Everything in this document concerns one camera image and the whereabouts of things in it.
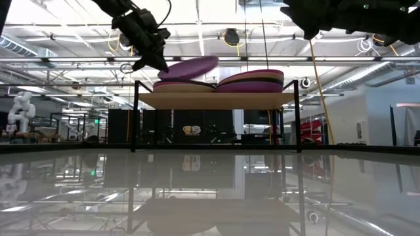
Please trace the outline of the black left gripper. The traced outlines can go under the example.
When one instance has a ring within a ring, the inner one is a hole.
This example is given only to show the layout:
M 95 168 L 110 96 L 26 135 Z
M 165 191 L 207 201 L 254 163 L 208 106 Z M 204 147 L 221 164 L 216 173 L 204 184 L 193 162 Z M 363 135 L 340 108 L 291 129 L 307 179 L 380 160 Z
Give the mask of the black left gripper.
M 133 71 L 144 66 L 168 72 L 168 65 L 163 57 L 165 40 L 171 33 L 167 28 L 159 28 L 152 13 L 147 9 L 134 10 L 112 20 L 112 28 L 118 29 L 134 46 L 140 55 L 149 54 L 132 65 Z

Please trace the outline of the pink plate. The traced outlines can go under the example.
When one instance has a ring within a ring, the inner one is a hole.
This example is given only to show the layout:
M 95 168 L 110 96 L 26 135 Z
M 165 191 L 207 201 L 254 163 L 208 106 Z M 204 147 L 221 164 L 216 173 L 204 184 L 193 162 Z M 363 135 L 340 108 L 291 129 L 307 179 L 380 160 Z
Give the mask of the pink plate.
M 245 78 L 245 77 L 275 77 L 284 80 L 284 73 L 276 69 L 259 69 L 254 71 L 243 72 L 235 74 L 225 78 L 227 81 L 233 78 Z
M 163 85 L 199 85 L 199 86 L 209 87 L 211 89 L 216 88 L 215 85 L 204 83 L 201 81 L 158 81 L 154 83 L 153 88 L 157 88 Z

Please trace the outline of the purple plate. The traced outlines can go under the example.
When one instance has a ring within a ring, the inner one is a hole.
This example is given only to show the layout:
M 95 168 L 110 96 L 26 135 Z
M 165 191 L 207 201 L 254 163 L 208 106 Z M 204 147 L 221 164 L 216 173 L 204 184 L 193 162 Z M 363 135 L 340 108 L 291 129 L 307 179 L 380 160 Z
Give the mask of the purple plate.
M 215 69 L 218 63 L 219 58 L 216 56 L 193 58 L 169 66 L 167 71 L 160 71 L 157 77 L 162 81 L 187 81 L 205 75 Z
M 281 82 L 265 82 L 265 81 L 245 81 L 235 82 L 227 85 L 218 86 L 215 92 L 282 92 L 283 84 Z

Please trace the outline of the cream plate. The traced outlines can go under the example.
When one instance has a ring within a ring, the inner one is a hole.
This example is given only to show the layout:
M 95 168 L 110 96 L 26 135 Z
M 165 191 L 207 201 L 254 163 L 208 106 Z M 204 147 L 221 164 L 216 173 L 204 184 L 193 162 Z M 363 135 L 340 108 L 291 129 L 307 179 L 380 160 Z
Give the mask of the cream plate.
M 200 92 L 213 92 L 215 87 L 207 85 L 195 85 L 195 84 L 166 84 L 156 87 L 155 92 L 166 92 L 166 93 L 200 93 Z

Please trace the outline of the peach plate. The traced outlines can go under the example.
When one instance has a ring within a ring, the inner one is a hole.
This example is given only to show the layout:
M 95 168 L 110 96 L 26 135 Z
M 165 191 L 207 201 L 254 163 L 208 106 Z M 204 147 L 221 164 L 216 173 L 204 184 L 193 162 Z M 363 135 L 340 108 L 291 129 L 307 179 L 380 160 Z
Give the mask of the peach plate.
M 273 79 L 278 79 L 278 80 L 283 81 L 283 79 L 279 79 L 279 78 L 275 78 L 275 77 L 245 77 L 245 78 L 273 78 Z M 245 78 L 233 78 L 233 79 L 228 80 L 228 81 L 234 81 L 234 80 L 237 80 L 237 79 L 245 79 Z

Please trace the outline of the dark grey plate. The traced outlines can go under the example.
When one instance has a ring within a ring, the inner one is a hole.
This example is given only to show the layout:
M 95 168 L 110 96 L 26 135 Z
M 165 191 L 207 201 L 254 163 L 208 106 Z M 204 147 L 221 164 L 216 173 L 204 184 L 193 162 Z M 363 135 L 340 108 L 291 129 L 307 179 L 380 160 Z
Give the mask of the dark grey plate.
M 273 79 L 273 78 L 245 78 L 245 79 L 237 79 L 234 81 L 228 81 L 225 83 L 219 83 L 216 85 L 216 88 L 219 88 L 223 85 L 229 85 L 232 83 L 241 83 L 241 82 L 267 82 L 267 83 L 276 83 L 276 84 L 280 84 L 280 85 L 284 85 L 284 81 L 282 80 L 278 80 L 278 79 Z

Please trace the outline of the black partition panels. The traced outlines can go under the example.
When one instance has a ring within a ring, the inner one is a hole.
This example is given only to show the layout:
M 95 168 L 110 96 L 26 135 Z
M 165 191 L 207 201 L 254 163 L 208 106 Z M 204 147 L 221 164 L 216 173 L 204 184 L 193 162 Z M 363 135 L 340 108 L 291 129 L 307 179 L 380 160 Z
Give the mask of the black partition panels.
M 137 112 L 138 144 L 230 144 L 236 139 L 231 110 L 154 110 Z M 184 126 L 200 126 L 201 134 L 186 136 Z

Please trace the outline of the red fabric object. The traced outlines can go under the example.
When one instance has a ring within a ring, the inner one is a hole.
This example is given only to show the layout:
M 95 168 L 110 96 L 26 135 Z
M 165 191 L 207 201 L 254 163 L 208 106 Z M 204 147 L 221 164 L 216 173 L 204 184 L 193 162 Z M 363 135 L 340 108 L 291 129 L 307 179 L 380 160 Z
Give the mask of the red fabric object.
M 322 131 L 322 122 L 319 119 L 301 123 L 301 142 L 307 144 L 322 145 L 324 133 Z

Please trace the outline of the white humanoid robot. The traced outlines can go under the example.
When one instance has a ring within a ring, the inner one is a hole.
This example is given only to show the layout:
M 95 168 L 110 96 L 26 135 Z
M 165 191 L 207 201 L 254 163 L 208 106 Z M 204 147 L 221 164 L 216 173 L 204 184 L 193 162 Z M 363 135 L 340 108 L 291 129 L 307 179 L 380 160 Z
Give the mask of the white humanoid robot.
M 29 120 L 35 117 L 35 105 L 30 102 L 33 94 L 31 92 L 19 92 L 13 99 L 13 106 L 8 114 L 6 131 L 27 133 Z

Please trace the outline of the white curtain screen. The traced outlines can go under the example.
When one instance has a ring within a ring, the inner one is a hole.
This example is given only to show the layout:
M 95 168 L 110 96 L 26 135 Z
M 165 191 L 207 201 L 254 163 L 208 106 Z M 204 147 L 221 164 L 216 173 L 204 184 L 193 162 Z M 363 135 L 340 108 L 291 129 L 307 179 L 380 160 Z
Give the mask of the white curtain screen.
M 393 108 L 397 146 L 420 147 L 420 104 L 401 103 Z

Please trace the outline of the wooden shelf with black frame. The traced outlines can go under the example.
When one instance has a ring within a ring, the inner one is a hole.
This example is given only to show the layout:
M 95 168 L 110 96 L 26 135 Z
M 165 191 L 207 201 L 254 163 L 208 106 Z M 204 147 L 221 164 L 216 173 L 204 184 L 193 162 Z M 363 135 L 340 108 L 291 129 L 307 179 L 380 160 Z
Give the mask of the wooden shelf with black frame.
M 152 106 L 156 111 L 161 109 L 190 109 L 190 110 L 235 110 L 235 109 L 267 109 L 269 111 L 278 111 L 285 103 L 294 102 L 295 115 L 295 135 L 296 144 L 286 146 L 285 149 L 295 149 L 298 153 L 302 152 L 301 144 L 301 109 L 299 101 L 299 89 L 296 81 L 287 84 L 293 86 L 292 93 L 217 93 L 217 92 L 195 92 L 195 93 L 154 93 L 149 91 L 146 94 L 139 93 L 139 87 L 143 87 L 141 81 L 134 83 L 134 105 L 131 118 L 131 143 L 130 151 L 136 152 L 138 148 L 149 149 L 202 149 L 202 150 L 280 150 L 276 144 L 262 145 L 160 145 L 154 141 L 151 145 L 137 143 L 137 125 L 138 125 L 138 103 L 140 101 Z

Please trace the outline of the silver ventilation duct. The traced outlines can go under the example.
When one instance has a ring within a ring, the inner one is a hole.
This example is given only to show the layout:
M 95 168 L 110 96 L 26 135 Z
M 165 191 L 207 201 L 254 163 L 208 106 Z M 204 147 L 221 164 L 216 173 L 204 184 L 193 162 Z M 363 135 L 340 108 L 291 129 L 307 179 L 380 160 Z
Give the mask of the silver ventilation duct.
M 37 53 L 34 50 L 5 36 L 0 36 L 0 48 L 7 49 L 23 57 L 37 56 Z
M 386 75 L 392 71 L 397 70 L 398 68 L 412 65 L 420 66 L 420 60 L 380 62 L 366 68 L 358 68 L 333 80 L 323 87 L 322 92 L 335 89 L 348 89 L 382 75 Z

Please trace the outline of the black cage frame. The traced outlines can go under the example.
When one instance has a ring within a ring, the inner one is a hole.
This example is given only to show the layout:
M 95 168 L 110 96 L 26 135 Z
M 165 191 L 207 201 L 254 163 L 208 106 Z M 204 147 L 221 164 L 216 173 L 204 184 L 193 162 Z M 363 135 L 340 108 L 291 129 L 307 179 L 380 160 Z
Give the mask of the black cage frame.
M 63 142 L 83 142 L 93 139 L 99 143 L 108 140 L 108 118 L 90 113 L 51 113 L 50 125 L 55 125 L 55 134 Z

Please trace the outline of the black rig frame post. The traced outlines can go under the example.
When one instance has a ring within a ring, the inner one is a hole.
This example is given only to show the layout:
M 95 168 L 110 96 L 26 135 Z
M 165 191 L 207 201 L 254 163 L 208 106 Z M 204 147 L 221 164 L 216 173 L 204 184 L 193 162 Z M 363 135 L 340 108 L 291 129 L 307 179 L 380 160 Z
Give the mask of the black rig frame post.
M 0 35 L 3 32 L 3 28 L 9 13 L 12 0 L 0 0 Z

